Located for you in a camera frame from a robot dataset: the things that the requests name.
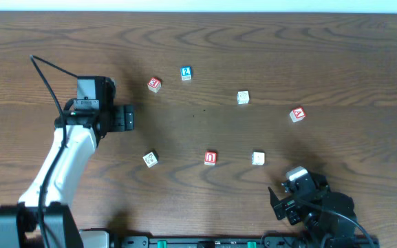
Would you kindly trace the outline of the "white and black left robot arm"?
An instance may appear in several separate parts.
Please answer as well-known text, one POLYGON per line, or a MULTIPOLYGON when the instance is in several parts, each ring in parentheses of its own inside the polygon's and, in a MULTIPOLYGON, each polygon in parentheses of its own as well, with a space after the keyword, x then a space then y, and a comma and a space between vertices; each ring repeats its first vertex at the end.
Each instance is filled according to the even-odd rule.
POLYGON ((0 247, 113 247, 105 229, 79 230, 71 205, 85 166, 109 132, 133 129, 133 106, 70 99, 39 173, 15 205, 0 206, 0 247))

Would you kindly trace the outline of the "blue number 2 block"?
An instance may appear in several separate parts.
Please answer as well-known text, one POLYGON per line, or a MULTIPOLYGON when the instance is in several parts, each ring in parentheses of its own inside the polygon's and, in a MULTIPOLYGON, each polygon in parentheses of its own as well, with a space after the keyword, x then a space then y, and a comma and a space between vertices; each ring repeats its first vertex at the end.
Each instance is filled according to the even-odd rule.
POLYGON ((192 69, 190 66, 184 66, 180 68, 181 79, 183 81, 189 81, 192 79, 192 69))

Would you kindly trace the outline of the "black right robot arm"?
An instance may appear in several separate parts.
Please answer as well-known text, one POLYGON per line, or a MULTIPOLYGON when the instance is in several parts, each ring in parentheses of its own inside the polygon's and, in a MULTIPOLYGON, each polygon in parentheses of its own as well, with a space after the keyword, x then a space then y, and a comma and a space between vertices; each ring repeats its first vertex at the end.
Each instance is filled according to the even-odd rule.
POLYGON ((278 220, 303 223, 306 232, 292 247, 356 247, 356 214, 349 196, 332 192, 325 176, 308 172, 281 184, 290 195, 278 199, 269 189, 270 204, 278 220))

